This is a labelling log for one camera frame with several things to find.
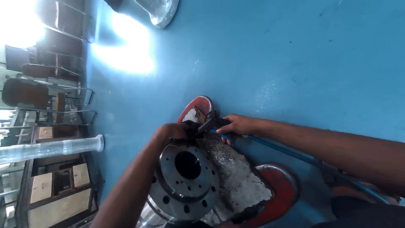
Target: hand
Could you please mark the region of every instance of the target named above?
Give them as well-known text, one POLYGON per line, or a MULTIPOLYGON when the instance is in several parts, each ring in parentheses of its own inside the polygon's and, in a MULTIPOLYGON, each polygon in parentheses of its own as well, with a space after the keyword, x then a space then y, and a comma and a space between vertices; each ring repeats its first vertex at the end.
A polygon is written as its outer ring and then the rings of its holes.
MULTIPOLYGON (((224 119, 229 120, 232 123, 218 129, 217 133, 219 134, 226 134, 230 132, 234 132, 239 135, 257 136, 259 134, 258 130, 260 124, 258 122, 260 121, 260 119, 236 114, 226 116, 224 117, 224 119)), ((231 141, 225 139, 224 137, 222 137, 222 141, 227 142, 229 145, 232 144, 231 141)))
POLYGON ((189 126, 185 123, 167 123, 160 126, 153 135, 169 143, 170 138, 187 139, 187 133, 185 131, 188 128, 189 126))

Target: plastic wrapped pipe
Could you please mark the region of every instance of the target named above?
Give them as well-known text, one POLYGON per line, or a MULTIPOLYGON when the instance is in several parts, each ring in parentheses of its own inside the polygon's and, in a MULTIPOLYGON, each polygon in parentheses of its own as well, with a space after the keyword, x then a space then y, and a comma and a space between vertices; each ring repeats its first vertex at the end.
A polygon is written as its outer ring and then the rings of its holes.
POLYGON ((69 155, 86 151, 101 152, 104 149, 104 137, 69 139, 37 144, 23 144, 0 147, 0 164, 25 161, 34 158, 69 155))

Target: blue air hose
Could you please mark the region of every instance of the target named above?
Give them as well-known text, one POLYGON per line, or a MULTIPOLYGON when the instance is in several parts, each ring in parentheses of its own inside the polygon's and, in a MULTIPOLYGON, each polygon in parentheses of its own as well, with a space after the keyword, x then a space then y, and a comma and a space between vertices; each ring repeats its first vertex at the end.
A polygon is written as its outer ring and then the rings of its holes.
POLYGON ((309 163, 309 164, 311 164, 311 165, 313 165, 313 166, 315 166, 315 167, 317 167, 317 168, 319 168, 319 169, 328 170, 329 172, 332 172, 332 173, 335 174, 336 176, 339 176, 339 177, 341 177, 341 178, 343 178, 343 179, 345 179, 345 180, 348 180, 350 183, 352 183, 353 185, 355 185, 356 187, 358 187, 359 189, 361 189, 361 190, 364 191, 365 193, 369 194, 369 195, 372 196, 373 198, 377 199, 378 201, 380 201, 380 202, 382 202, 382 203, 384 203, 384 204, 391 204, 390 202, 388 202, 385 198, 383 198, 382 196, 380 196, 380 195, 379 195, 376 191, 374 191, 373 189, 362 185, 360 182, 358 182, 356 179, 352 178, 351 176, 345 175, 345 174, 339 172, 338 170, 335 170, 335 169, 332 169, 332 168, 329 168, 329 167, 325 166, 325 165, 322 164, 322 162, 320 162, 320 161, 316 161, 316 160, 311 159, 311 158, 309 158, 309 157, 306 157, 306 156, 304 156, 304 155, 300 155, 300 154, 298 154, 298 153, 292 152, 292 151, 290 151, 290 150, 288 150, 288 149, 285 149, 285 148, 283 148, 283 147, 281 147, 281 146, 277 146, 277 145, 275 145, 275 144, 273 144, 273 143, 271 143, 271 142, 265 141, 265 140, 263 140, 263 139, 260 139, 260 138, 254 137, 254 136, 247 136, 247 138, 249 138, 249 139, 251 139, 251 140, 253 140, 253 141, 256 141, 256 142, 258 142, 258 143, 260 143, 260 144, 263 144, 263 145, 265 145, 265 146, 268 146, 268 147, 270 147, 270 148, 273 148, 273 149, 275 149, 275 150, 278 150, 278 151, 280 151, 280 152, 282 152, 282 153, 285 153, 285 154, 287 154, 287 155, 290 155, 290 156, 292 156, 292 157, 295 157, 295 158, 297 158, 297 159, 300 159, 301 161, 305 161, 305 162, 307 162, 307 163, 309 163))

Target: metal flange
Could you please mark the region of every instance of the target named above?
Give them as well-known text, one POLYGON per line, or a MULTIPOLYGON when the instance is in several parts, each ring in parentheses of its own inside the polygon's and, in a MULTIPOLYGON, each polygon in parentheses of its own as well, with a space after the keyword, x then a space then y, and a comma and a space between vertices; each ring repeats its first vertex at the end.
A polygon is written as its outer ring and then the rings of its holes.
POLYGON ((152 209, 170 223, 198 221, 213 208, 218 191, 218 172, 204 150, 170 144, 160 156, 141 217, 152 209))

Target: center bore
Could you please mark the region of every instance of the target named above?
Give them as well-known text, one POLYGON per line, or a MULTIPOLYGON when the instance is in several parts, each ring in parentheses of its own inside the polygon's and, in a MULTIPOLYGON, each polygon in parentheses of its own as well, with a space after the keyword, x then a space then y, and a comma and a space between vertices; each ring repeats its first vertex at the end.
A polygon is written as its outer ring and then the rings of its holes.
POLYGON ((201 173, 201 165, 194 154, 183 151, 176 155, 175 166, 179 174, 189 180, 194 180, 201 173))

